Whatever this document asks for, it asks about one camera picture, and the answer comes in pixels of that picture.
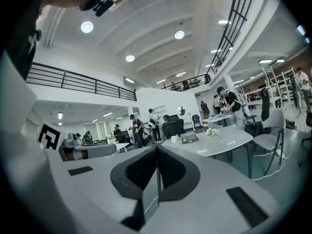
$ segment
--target recessed light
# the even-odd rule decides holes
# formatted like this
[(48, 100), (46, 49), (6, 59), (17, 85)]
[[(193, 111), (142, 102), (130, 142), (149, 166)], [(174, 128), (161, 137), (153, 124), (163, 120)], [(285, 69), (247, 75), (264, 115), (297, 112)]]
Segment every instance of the recessed light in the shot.
[(272, 62), (272, 60), (260, 60), (259, 64), (270, 63), (270, 62)]
[(235, 83), (240, 83), (240, 82), (242, 82), (242, 81), (244, 81), (244, 80), (234, 81), (233, 84), (235, 84)]
[(175, 39), (182, 39), (184, 37), (184, 31), (179, 30), (175, 33)]
[(90, 33), (93, 30), (93, 24), (90, 21), (85, 21), (81, 25), (81, 31), (83, 33)]
[(133, 56), (133, 55), (128, 55), (128, 56), (126, 56), (126, 61), (127, 62), (132, 62), (132, 61), (134, 61), (135, 60), (135, 57)]
[(306, 34), (306, 31), (304, 30), (302, 25), (299, 25), (297, 27), (297, 30), (300, 32), (300, 34), (302, 34), (303, 36)]
[(183, 72), (183, 73), (181, 73), (181, 74), (177, 74), (175, 77), (180, 77), (180, 76), (182, 76), (182, 75), (184, 75), (186, 72)]
[(156, 82), (156, 84), (160, 84), (161, 82), (165, 81), (166, 79), (164, 80), (160, 80), (159, 82)]
[(109, 116), (109, 115), (111, 115), (112, 113), (113, 113), (113, 112), (109, 112), (109, 113), (103, 115), (103, 117)]
[(222, 49), (212, 50), (210, 53), (216, 53), (216, 52), (220, 52), (220, 51), (222, 51)]
[(228, 21), (227, 20), (219, 20), (219, 24), (227, 24)]
[(128, 79), (128, 78), (126, 78), (125, 80), (128, 81), (128, 82), (130, 82), (130, 83), (134, 83), (133, 80), (130, 80), (130, 79)]

